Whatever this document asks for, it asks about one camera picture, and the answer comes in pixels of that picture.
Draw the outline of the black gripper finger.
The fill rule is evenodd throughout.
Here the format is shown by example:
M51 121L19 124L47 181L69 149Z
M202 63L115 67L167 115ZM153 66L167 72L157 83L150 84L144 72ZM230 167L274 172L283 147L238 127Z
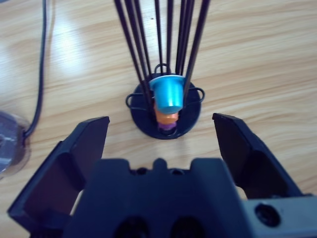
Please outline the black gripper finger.
M233 177L248 198L300 197L301 190L265 143L234 116L214 113L219 149Z
M59 238L94 164L101 159L109 117L79 123L36 170L7 213L32 238Z

